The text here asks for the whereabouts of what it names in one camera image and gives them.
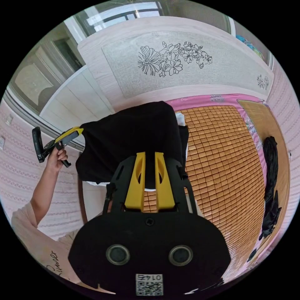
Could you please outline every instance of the person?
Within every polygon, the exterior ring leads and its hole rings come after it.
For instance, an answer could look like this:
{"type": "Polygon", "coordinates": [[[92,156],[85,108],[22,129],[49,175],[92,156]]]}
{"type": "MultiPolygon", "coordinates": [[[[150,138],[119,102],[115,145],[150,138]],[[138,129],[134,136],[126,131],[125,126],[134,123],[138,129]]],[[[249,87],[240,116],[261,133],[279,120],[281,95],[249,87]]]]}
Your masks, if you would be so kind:
{"type": "MultiPolygon", "coordinates": [[[[40,221],[47,214],[63,160],[68,159],[65,149],[53,149],[30,202],[12,214],[11,225],[22,244],[33,258],[48,270],[73,283],[93,289],[82,283],[68,261],[68,254],[78,230],[57,241],[38,230],[40,221]]],[[[100,292],[111,293],[98,287],[100,292]]]]}

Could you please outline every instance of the black cloth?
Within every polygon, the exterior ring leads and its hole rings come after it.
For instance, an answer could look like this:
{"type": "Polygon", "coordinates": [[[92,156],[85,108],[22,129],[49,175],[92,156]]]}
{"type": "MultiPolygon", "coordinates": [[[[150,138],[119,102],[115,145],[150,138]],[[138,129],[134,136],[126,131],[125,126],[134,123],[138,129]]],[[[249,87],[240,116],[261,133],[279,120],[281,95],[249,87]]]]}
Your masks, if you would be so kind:
{"type": "Polygon", "coordinates": [[[267,184],[265,189],[265,214],[262,221],[262,234],[259,240],[270,235],[277,224],[281,207],[278,207],[278,192],[274,189],[278,175],[277,143],[274,137],[267,137],[263,142],[263,153],[267,164],[267,184]]]}
{"type": "Polygon", "coordinates": [[[249,262],[249,261],[254,257],[254,255],[256,254],[256,252],[257,252],[256,249],[254,249],[254,250],[251,252],[251,254],[250,254],[250,256],[249,256],[247,262],[249,262]]]}
{"type": "Polygon", "coordinates": [[[178,126],[173,108],[164,101],[127,108],[81,128],[85,149],[76,169],[82,181],[110,182],[119,163],[138,152],[146,152],[148,189],[155,189],[155,152],[185,167],[188,127],[178,126]]]}

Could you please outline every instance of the yellow plastic part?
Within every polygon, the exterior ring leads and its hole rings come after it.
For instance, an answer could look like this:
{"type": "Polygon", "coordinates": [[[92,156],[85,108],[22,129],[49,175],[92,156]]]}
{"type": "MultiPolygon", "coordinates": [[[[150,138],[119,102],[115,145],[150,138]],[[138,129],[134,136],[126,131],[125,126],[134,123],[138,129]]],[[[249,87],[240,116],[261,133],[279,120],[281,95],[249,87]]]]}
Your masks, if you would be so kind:
{"type": "Polygon", "coordinates": [[[144,210],[144,194],[145,194],[145,170],[146,170],[146,153],[137,153],[130,185],[128,188],[125,207],[127,209],[136,209],[141,212],[144,210]]]}
{"type": "Polygon", "coordinates": [[[157,211],[163,209],[172,209],[175,206],[175,201],[172,193],[172,188],[163,157],[163,153],[155,152],[155,186],[156,186],[156,207],[157,211]]]}
{"type": "Polygon", "coordinates": [[[82,131],[83,131],[83,128],[80,128],[79,126],[77,126],[77,127],[73,127],[71,129],[67,130],[65,133],[63,133],[62,135],[60,135],[59,137],[57,137],[55,139],[55,143],[58,143],[59,141],[61,141],[63,138],[67,137],[68,135],[70,135],[74,131],[77,131],[78,135],[81,135],[82,131]]]}

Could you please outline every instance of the light switch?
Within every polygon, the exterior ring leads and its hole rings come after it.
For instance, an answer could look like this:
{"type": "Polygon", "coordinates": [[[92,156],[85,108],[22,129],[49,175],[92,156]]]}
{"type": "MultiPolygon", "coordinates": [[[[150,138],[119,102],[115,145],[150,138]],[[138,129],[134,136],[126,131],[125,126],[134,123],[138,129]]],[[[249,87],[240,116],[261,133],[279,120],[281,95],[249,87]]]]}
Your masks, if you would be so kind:
{"type": "Polygon", "coordinates": [[[6,124],[8,125],[8,126],[10,126],[10,124],[12,123],[12,120],[13,120],[13,117],[12,117],[12,115],[9,115],[8,117],[7,117],[7,119],[6,119],[6,124]]]}

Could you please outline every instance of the woven mat tile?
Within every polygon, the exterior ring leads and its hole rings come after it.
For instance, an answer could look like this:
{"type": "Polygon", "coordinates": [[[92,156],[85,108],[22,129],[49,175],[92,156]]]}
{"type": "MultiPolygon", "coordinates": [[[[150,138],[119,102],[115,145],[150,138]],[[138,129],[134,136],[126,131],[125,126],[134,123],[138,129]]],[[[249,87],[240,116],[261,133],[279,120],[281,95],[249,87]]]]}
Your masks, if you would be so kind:
{"type": "MultiPolygon", "coordinates": [[[[225,237],[230,277],[248,259],[261,229],[264,180],[259,157],[236,108],[181,112],[190,132],[186,170],[204,217],[225,237]]],[[[144,212],[157,212],[155,192],[145,192],[144,212]]]]}

